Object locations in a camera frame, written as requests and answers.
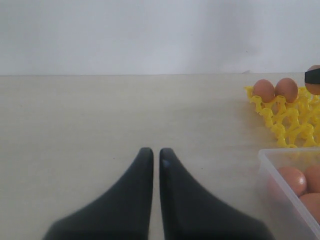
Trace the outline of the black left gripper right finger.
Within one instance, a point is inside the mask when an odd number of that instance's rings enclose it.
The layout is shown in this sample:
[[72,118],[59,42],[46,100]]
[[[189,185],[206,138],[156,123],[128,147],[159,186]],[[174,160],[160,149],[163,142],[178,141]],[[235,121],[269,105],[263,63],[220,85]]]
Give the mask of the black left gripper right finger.
[[267,226],[198,183],[171,148],[159,152],[159,192],[166,240],[273,240]]

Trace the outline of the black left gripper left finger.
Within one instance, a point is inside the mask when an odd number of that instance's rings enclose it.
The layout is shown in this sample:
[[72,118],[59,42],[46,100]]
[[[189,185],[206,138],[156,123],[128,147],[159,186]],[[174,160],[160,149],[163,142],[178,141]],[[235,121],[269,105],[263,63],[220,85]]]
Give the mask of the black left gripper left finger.
[[153,151],[139,150],[123,176],[103,195],[56,221],[45,240],[146,240],[153,199]]

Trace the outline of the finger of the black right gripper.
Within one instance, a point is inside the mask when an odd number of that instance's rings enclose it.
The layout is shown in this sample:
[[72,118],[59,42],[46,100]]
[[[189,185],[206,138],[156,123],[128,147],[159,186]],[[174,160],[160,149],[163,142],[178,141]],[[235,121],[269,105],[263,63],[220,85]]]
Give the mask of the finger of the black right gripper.
[[304,73],[304,83],[310,85],[320,84],[320,69],[308,70]]

